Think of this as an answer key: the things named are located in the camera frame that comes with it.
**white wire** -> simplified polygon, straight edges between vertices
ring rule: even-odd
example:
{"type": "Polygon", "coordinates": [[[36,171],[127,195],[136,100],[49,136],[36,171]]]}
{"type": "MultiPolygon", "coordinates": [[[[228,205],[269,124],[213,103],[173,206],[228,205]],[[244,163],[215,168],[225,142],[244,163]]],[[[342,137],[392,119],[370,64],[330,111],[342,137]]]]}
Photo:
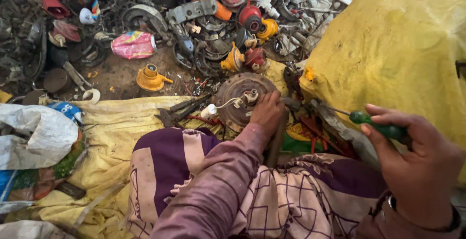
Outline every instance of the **white wire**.
{"type": "Polygon", "coordinates": [[[235,98],[229,99],[224,105],[222,105],[222,106],[216,106],[215,108],[217,108],[217,109],[224,108],[225,106],[231,105],[231,104],[233,104],[236,100],[241,99],[241,98],[243,98],[243,97],[244,97],[244,94],[243,94],[241,97],[235,97],[235,98]]]}

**pink crushed can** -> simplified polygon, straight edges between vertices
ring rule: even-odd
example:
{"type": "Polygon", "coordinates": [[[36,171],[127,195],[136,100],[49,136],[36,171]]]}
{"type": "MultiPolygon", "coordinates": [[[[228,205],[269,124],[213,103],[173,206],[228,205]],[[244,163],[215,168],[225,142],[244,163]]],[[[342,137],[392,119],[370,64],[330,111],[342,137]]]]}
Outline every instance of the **pink crushed can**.
{"type": "Polygon", "coordinates": [[[110,44],[114,54],[128,59],[147,58],[157,52],[154,35],[144,32],[129,32],[110,44]]]}

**dirt floor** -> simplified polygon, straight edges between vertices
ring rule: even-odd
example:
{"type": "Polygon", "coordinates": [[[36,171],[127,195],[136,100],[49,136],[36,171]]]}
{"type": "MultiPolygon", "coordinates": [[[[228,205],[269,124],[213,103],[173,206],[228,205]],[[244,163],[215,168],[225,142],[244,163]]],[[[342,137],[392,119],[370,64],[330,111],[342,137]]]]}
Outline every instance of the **dirt floor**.
{"type": "MultiPolygon", "coordinates": [[[[110,54],[106,62],[94,67],[83,68],[81,74],[87,81],[94,84],[94,88],[100,91],[100,100],[108,99],[132,99],[149,96],[166,96],[166,95],[190,95],[184,85],[192,91],[197,88],[195,80],[188,71],[181,69],[175,63],[172,49],[164,47],[159,49],[158,53],[150,58],[145,59],[125,59],[117,55],[110,54]],[[173,80],[173,83],[165,82],[163,89],[152,92],[141,89],[136,83],[136,76],[139,69],[144,68],[148,63],[155,64],[158,72],[173,80]]],[[[72,87],[67,93],[59,95],[60,100],[74,100],[74,95],[79,94],[78,99],[82,97],[82,92],[76,92],[72,87]]]]}

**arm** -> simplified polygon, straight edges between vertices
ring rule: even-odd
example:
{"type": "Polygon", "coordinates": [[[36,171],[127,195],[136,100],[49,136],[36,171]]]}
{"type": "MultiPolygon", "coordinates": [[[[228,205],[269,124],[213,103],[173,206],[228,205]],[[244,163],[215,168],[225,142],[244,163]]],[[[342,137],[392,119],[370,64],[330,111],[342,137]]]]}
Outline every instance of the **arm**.
{"type": "Polygon", "coordinates": [[[424,117],[373,105],[366,110],[374,123],[406,127],[411,150],[402,154],[375,128],[361,126],[374,145],[390,192],[359,224],[357,238],[458,238],[461,220],[450,197],[464,151],[424,117]]]}
{"type": "Polygon", "coordinates": [[[202,171],[165,208],[151,238],[227,238],[238,208],[278,125],[284,105],[280,93],[263,96],[251,122],[233,141],[214,147],[202,171]]]}

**person's right hand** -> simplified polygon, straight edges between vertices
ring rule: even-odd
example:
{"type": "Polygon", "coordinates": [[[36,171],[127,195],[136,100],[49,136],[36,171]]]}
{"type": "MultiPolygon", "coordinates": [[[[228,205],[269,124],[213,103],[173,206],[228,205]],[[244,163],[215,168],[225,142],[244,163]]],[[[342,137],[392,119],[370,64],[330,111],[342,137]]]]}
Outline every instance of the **person's right hand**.
{"type": "Polygon", "coordinates": [[[277,130],[280,117],[282,117],[285,111],[285,104],[280,101],[280,96],[281,94],[278,90],[259,96],[251,115],[251,120],[249,121],[250,123],[261,125],[268,139],[277,130]]]}
{"type": "Polygon", "coordinates": [[[396,211],[426,229],[448,228],[451,189],[464,163],[464,151],[441,135],[424,117],[366,105],[374,123],[406,127],[412,151],[401,154],[369,124],[361,125],[374,145],[382,175],[397,201],[396,211]]]}

